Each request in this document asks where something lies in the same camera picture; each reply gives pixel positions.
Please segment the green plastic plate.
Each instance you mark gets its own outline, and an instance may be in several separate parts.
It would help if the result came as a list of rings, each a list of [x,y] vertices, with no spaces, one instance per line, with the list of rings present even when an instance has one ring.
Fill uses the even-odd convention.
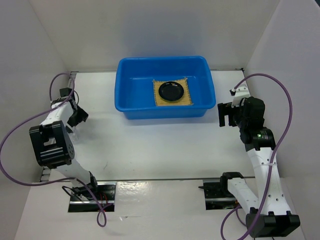
[[[166,99],[166,98],[162,98],[162,97],[160,97],[160,99],[161,99],[163,102],[175,104],[175,103],[181,102],[182,99],[183,99],[183,97],[181,97],[181,98],[179,98],[179,99],[174,99],[174,100]]]

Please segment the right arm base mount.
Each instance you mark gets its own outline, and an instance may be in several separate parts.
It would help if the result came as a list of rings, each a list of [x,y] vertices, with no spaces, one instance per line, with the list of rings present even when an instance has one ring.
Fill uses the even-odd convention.
[[[219,178],[203,179],[198,188],[203,190],[206,210],[232,210],[239,204],[237,198],[223,191]]]

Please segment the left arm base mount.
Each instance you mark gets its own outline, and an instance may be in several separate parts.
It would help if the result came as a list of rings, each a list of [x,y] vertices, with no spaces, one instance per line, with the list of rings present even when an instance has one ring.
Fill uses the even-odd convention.
[[[116,184],[116,182],[98,181],[97,190],[92,190],[105,212],[113,212],[115,210]],[[80,192],[76,192],[75,188],[65,185],[61,188],[69,196],[69,213],[88,213],[99,211],[96,201],[87,190],[84,190],[82,194]]]

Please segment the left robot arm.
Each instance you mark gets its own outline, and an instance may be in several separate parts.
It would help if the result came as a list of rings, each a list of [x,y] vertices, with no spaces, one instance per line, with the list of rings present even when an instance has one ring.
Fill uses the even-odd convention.
[[[72,191],[77,196],[94,200],[100,193],[96,178],[76,160],[76,150],[70,136],[76,135],[75,127],[85,122],[89,115],[71,94],[71,88],[59,90],[60,98],[51,103],[52,112],[40,125],[29,129],[37,163],[54,169],[66,178],[71,178]]]

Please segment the bamboo placemat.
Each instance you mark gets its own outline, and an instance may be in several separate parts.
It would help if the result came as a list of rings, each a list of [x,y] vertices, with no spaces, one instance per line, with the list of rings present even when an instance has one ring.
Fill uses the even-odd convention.
[[[168,107],[168,106],[191,106],[193,104],[192,100],[191,100],[191,96],[190,96],[190,91],[189,91],[189,87],[188,87],[188,78],[184,77],[182,79],[177,79],[177,80],[172,80],[173,82],[177,82],[179,84],[182,85],[182,87],[184,88],[184,95],[183,95],[183,99],[178,102],[178,103],[168,103],[168,102],[164,102],[160,99],[158,90],[161,84],[165,83],[165,82],[170,82],[170,81],[159,81],[159,80],[153,80],[153,93],[154,93],[154,101],[155,101],[155,105],[157,107]]]

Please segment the clear plastic cup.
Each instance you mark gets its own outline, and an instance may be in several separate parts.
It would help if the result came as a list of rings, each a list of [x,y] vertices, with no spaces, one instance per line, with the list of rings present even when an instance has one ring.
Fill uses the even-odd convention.
[[[65,127],[68,136],[70,137],[73,143],[77,143],[79,141],[79,132],[75,126],[69,126],[68,124]]]

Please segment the black round plate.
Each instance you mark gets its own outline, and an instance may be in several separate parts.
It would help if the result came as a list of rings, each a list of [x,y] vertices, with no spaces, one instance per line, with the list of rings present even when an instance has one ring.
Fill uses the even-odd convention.
[[[158,94],[160,97],[169,100],[176,100],[184,96],[183,86],[175,81],[167,81],[160,85]]]

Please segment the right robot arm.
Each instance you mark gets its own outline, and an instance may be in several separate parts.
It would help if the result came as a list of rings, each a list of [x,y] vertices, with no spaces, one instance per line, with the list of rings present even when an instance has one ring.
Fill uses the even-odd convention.
[[[217,108],[221,127],[228,118],[231,127],[239,128],[258,190],[258,194],[254,194],[239,172],[224,172],[220,177],[220,193],[225,197],[233,195],[238,202],[236,208],[245,212],[246,232],[241,239],[288,236],[301,222],[300,217],[292,213],[282,189],[276,161],[277,145],[273,132],[264,126],[264,102],[245,97],[237,106],[228,102],[218,104]]]

